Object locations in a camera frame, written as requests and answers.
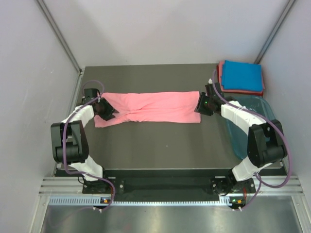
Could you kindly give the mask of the pink t-shirt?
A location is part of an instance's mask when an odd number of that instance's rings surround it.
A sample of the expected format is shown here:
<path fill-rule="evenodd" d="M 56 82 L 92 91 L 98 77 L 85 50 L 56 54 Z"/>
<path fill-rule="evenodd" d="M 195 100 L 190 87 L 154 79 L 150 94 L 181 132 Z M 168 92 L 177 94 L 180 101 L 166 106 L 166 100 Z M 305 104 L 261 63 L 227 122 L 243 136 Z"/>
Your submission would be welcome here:
<path fill-rule="evenodd" d="M 200 123 L 201 115 L 195 112 L 200 93 L 104 93 L 118 113 L 108 121 L 95 116 L 95 127 L 105 128 L 125 122 Z"/>

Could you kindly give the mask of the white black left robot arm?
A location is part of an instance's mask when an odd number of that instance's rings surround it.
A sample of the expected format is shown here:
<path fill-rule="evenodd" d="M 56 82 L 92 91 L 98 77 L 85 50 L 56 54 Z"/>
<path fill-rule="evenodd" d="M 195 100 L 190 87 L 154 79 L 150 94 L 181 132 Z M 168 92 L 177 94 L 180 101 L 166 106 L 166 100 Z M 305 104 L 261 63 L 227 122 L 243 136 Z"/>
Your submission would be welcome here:
<path fill-rule="evenodd" d="M 53 159 L 94 192 L 109 191 L 113 195 L 115 187 L 105 177 L 104 168 L 90 155 L 85 126 L 96 116 L 111 120 L 117 112 L 98 89 L 87 88 L 83 91 L 82 103 L 66 119 L 51 125 Z"/>

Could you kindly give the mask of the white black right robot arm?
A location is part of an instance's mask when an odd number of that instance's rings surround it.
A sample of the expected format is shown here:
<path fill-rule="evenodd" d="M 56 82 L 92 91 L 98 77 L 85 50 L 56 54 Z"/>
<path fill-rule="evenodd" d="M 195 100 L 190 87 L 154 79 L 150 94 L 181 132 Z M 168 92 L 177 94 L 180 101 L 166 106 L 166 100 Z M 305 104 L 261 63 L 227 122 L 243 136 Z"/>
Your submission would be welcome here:
<path fill-rule="evenodd" d="M 228 191 L 240 191 L 254 173 L 287 156 L 283 128 L 277 119 L 269 120 L 242 106 L 233 97 L 225 97 L 218 83 L 205 85 L 195 112 L 221 117 L 240 128 L 247 136 L 247 156 L 226 175 Z"/>

